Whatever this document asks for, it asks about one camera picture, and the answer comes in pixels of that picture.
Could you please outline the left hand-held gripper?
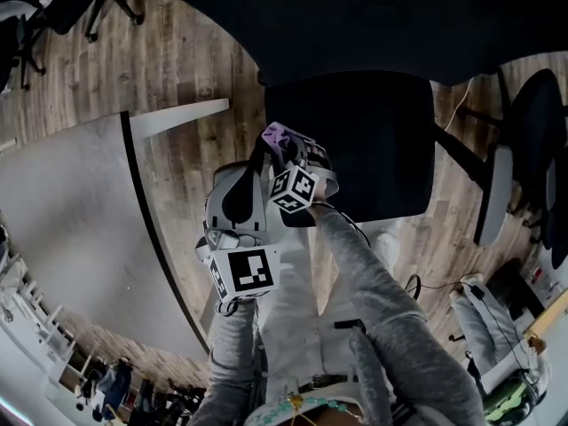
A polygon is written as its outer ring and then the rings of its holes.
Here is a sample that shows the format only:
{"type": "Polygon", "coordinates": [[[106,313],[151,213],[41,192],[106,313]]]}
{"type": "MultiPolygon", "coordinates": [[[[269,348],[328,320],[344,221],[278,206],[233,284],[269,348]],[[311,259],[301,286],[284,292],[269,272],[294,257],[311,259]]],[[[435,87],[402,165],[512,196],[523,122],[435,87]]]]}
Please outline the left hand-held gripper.
{"type": "Polygon", "coordinates": [[[265,230],[265,182],[248,165],[234,162],[214,173],[205,204],[208,229],[195,247],[222,303],[257,298],[280,284],[281,245],[256,232],[265,230]]]}

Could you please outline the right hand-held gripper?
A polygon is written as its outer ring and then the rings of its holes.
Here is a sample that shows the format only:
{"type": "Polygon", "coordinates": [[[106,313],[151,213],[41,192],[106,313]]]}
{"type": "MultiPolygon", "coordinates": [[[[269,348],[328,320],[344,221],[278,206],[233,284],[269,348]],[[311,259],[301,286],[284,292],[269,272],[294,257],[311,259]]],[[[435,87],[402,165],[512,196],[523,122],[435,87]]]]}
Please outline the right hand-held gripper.
{"type": "Polygon", "coordinates": [[[287,214],[308,209],[315,201],[325,201],[339,190],[329,158],[323,165],[309,162],[308,144],[318,145],[294,135],[282,136],[277,142],[283,171],[274,175],[269,202],[287,214]]]}

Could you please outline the purple wiping cloth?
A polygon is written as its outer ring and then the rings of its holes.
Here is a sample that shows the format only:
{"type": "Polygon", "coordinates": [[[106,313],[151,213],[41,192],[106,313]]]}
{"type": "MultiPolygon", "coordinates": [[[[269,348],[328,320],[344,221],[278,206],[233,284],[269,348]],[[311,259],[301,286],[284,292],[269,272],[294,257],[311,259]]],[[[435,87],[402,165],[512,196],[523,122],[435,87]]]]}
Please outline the purple wiping cloth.
{"type": "Polygon", "coordinates": [[[277,147],[278,140],[285,135],[294,135],[304,139],[304,136],[289,127],[279,123],[272,122],[261,133],[261,139],[267,144],[274,154],[280,159],[280,149],[277,147]]]}

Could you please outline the black mesh office chair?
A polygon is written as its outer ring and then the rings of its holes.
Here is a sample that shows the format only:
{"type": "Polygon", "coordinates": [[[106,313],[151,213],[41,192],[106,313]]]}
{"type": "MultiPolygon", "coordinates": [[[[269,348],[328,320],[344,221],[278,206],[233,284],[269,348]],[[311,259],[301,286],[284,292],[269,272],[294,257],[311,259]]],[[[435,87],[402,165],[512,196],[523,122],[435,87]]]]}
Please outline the black mesh office chair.
{"type": "Polygon", "coordinates": [[[45,25],[43,7],[21,0],[0,1],[0,93],[9,82],[12,70],[20,68],[20,88],[29,91],[28,67],[39,75],[45,75],[45,67],[39,67],[33,57],[33,46],[45,25]]]}
{"type": "Polygon", "coordinates": [[[543,244],[556,270],[568,257],[568,147],[551,162],[544,193],[540,218],[530,224],[530,227],[539,227],[540,234],[532,236],[530,242],[543,244]]]}
{"type": "MultiPolygon", "coordinates": [[[[93,30],[106,0],[51,0],[43,10],[44,20],[49,28],[58,35],[66,34],[92,6],[84,36],[89,43],[99,39],[93,30]]],[[[145,20],[144,13],[135,13],[126,0],[114,0],[135,25],[141,25],[145,20]]]]}
{"type": "Polygon", "coordinates": [[[471,116],[499,129],[499,140],[509,146],[513,155],[513,179],[520,185],[521,195],[508,212],[515,216],[523,209],[535,212],[543,206],[543,190],[549,166],[564,149],[567,129],[558,80],[548,68],[533,74],[512,99],[500,68],[496,70],[502,118],[458,106],[460,117],[471,116]]]}
{"type": "Polygon", "coordinates": [[[358,222],[423,213],[432,83],[568,51],[568,0],[182,0],[252,57],[268,122],[315,138],[358,222]]]}

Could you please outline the person's right forearm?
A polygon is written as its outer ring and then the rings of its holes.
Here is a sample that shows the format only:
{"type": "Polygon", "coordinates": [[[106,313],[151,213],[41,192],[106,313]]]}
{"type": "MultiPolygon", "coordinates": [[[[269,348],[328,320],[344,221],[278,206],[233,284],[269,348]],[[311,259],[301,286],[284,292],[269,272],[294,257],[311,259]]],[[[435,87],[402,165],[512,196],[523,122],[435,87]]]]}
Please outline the person's right forearm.
{"type": "Polygon", "coordinates": [[[346,276],[357,317],[366,328],[385,327],[398,320],[426,321],[417,302],[338,211],[316,205],[311,213],[340,273],[346,276]]]}

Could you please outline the person's left forearm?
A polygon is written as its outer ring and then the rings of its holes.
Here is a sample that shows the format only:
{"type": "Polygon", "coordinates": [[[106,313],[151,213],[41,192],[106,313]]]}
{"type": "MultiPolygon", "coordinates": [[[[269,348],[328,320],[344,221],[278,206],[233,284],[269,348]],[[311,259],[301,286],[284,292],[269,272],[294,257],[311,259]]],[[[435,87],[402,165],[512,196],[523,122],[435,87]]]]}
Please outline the person's left forearm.
{"type": "Polygon", "coordinates": [[[238,303],[231,315],[216,312],[209,356],[208,398],[249,399],[255,381],[256,301],[238,303]]]}

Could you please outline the person's own body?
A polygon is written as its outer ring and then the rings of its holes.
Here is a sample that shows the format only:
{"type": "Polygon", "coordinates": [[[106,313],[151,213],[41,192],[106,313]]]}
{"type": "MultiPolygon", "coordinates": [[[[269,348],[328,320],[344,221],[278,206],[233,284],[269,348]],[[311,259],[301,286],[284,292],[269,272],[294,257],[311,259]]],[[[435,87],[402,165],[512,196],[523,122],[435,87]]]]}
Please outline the person's own body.
{"type": "MultiPolygon", "coordinates": [[[[286,227],[276,209],[268,219],[282,246],[280,285],[255,300],[249,398],[208,398],[206,392],[188,426],[485,426],[475,384],[427,320],[403,319],[365,332],[335,329],[336,321],[361,320],[346,276],[338,267],[327,303],[318,307],[307,231],[286,227]],[[359,381],[300,394],[316,375],[356,375],[359,381]]],[[[399,227],[391,219],[357,230],[391,276],[399,227]]]]}

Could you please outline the dark wooden table white legs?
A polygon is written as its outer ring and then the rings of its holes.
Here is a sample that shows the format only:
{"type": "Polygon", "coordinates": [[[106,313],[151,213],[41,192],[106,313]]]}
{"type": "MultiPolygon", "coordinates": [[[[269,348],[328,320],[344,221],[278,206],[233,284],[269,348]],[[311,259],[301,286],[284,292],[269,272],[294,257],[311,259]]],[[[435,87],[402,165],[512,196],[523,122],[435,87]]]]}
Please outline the dark wooden table white legs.
{"type": "Polygon", "coordinates": [[[54,303],[130,340],[208,357],[156,215],[144,143],[229,106],[212,99],[138,116],[124,111],[0,156],[0,212],[54,303]]]}

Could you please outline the white metal rack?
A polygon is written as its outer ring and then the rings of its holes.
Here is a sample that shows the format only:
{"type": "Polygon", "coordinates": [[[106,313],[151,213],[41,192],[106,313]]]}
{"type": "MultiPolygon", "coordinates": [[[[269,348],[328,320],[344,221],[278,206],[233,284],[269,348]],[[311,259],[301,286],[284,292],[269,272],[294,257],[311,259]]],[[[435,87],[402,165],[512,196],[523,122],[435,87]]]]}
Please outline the white metal rack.
{"type": "Polygon", "coordinates": [[[43,292],[0,225],[0,331],[50,383],[80,398],[84,371],[70,366],[76,340],[60,325],[60,311],[59,305],[51,309],[43,305],[43,292]]]}

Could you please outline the yellow wooden table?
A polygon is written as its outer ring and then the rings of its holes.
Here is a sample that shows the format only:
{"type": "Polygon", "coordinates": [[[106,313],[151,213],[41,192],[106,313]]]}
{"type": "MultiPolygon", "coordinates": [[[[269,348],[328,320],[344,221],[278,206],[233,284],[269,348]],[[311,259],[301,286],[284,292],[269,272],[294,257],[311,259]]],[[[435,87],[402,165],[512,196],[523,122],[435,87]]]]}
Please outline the yellow wooden table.
{"type": "Polygon", "coordinates": [[[525,330],[524,336],[542,336],[557,320],[568,314],[568,288],[525,330]]]}

